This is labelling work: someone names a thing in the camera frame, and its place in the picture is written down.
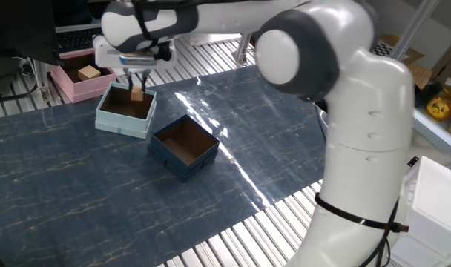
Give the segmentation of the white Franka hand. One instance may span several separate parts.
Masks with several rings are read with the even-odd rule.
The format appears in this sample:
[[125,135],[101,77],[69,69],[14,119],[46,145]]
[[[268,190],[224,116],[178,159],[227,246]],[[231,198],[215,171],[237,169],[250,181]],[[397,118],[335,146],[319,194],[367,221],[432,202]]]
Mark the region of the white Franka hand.
[[173,39],[134,53],[121,53],[112,47],[104,36],[98,35],[93,38],[93,48],[97,66],[123,69],[128,81],[128,90],[131,93],[134,86],[131,71],[143,70],[141,88],[142,92],[146,92],[146,82],[151,70],[170,68],[177,61]]

